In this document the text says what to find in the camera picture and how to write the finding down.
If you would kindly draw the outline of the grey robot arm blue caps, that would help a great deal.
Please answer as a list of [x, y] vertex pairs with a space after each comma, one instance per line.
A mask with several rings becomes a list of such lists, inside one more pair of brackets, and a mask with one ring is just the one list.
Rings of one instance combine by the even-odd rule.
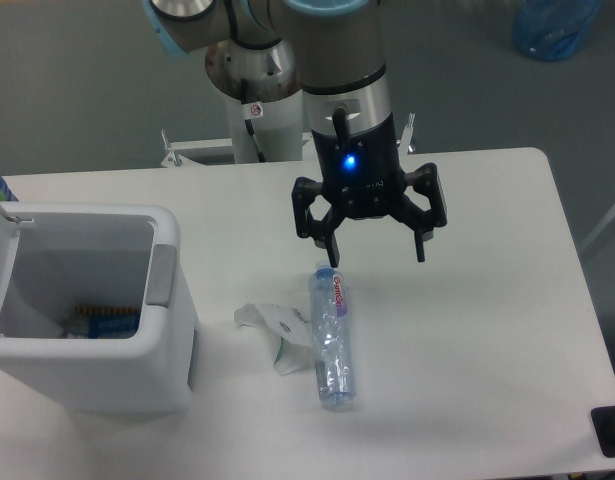
[[301, 94], [322, 180], [292, 189], [297, 234], [337, 266], [345, 219], [389, 216], [422, 249], [447, 213], [437, 167], [401, 168], [375, 1], [147, 1], [163, 47], [204, 50], [214, 86], [249, 118]]

